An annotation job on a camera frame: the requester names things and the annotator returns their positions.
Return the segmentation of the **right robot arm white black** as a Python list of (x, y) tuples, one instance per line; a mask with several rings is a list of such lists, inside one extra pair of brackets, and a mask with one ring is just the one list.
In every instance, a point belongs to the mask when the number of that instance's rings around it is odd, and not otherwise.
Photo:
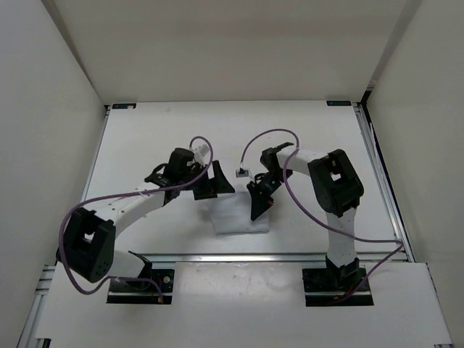
[(336, 290), (354, 286), (360, 281), (359, 258), (355, 250), (355, 215), (364, 194), (361, 180), (347, 153), (336, 149), (329, 153), (291, 150), (290, 142), (262, 152), (260, 162), (267, 170), (248, 182), (255, 221), (274, 203), (272, 195), (286, 178), (294, 173), (310, 178), (315, 198), (326, 214), (328, 251), (326, 254), (326, 283)]

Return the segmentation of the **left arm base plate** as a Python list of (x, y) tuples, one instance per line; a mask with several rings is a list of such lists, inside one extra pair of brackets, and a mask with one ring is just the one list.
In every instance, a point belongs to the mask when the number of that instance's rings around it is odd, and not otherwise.
[(173, 268), (152, 268), (148, 281), (111, 280), (107, 293), (107, 304), (114, 305), (171, 305), (175, 270)]

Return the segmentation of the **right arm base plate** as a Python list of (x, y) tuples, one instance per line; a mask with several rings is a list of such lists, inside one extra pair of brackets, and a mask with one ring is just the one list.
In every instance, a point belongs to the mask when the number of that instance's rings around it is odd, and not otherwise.
[(303, 268), (302, 280), (306, 307), (365, 307), (373, 306), (370, 284), (364, 279), (366, 269), (360, 268), (354, 275), (338, 282), (328, 268)]

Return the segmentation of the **white skirt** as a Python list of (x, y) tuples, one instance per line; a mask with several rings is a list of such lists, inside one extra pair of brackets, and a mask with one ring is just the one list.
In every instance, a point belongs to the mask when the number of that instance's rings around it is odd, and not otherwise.
[(221, 194), (208, 207), (208, 216), (216, 236), (260, 234), (270, 231), (268, 214), (251, 220), (252, 200), (243, 185), (232, 194)]

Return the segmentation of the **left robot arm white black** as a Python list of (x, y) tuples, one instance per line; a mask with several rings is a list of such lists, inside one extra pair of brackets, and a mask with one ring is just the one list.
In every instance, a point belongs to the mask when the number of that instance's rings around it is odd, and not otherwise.
[(176, 148), (169, 160), (153, 169), (133, 193), (106, 198), (93, 209), (75, 209), (59, 234), (57, 259), (68, 273), (77, 273), (90, 283), (121, 278), (134, 289), (152, 282), (152, 267), (135, 252), (115, 249), (116, 238), (136, 221), (192, 191), (195, 200), (214, 199), (235, 190), (227, 181), (210, 146)]

